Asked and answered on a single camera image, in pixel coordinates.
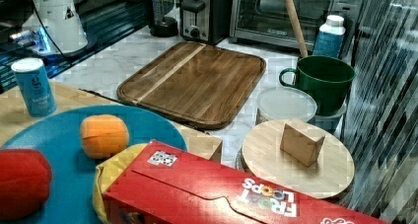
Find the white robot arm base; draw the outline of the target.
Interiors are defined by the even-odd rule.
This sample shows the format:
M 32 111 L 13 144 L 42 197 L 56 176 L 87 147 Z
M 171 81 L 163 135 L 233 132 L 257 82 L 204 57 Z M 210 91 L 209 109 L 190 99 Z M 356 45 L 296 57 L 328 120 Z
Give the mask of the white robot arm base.
M 72 54 L 88 45 L 87 35 L 73 0 L 33 0 L 34 11 L 23 23 L 33 31 L 37 44 L 31 50 L 39 55 Z

